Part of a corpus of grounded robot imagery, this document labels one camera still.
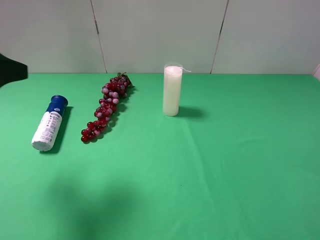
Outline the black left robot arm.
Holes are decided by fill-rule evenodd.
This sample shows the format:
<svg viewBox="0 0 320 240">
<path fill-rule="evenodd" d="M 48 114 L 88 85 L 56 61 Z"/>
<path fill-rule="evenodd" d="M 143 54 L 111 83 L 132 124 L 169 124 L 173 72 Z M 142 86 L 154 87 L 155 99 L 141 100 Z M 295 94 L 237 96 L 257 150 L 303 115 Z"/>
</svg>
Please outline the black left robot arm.
<svg viewBox="0 0 320 240">
<path fill-rule="evenodd" d="M 0 54 L 0 86 L 28 78 L 28 66 Z"/>
</svg>

